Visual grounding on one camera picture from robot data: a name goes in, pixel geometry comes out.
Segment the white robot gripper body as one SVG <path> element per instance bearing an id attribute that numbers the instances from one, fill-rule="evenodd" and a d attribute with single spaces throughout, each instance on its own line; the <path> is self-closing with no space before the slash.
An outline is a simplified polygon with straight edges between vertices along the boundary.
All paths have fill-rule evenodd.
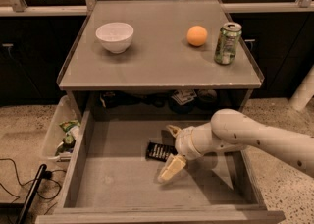
<path id="1" fill-rule="evenodd" d="M 175 149 L 186 160 L 195 160 L 203 155 L 203 140 L 203 130 L 200 127 L 181 129 L 176 136 Z"/>

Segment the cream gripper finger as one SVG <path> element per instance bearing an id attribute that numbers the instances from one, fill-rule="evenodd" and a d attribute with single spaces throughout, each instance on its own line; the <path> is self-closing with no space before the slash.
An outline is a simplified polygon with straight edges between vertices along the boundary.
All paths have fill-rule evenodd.
<path id="1" fill-rule="evenodd" d="M 182 171 L 185 165 L 186 159 L 183 156 L 171 154 L 157 177 L 158 182 L 166 183 L 171 181 Z"/>
<path id="2" fill-rule="evenodd" d="M 175 138 L 180 131 L 182 130 L 180 127 L 178 126 L 174 126 L 174 125 L 167 125 L 166 126 L 167 130 L 170 132 L 170 134 Z"/>

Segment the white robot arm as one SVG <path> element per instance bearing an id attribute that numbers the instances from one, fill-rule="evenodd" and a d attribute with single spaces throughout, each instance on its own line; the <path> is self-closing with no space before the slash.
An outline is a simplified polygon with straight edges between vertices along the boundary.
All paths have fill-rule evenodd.
<path id="1" fill-rule="evenodd" d="M 314 138 L 293 131 L 275 128 L 254 121 L 233 109 L 215 112 L 209 123 L 181 129 L 168 125 L 175 138 L 177 155 L 171 154 L 161 170 L 158 181 L 171 181 L 186 163 L 207 153 L 234 152 L 253 146 L 314 176 Z"/>

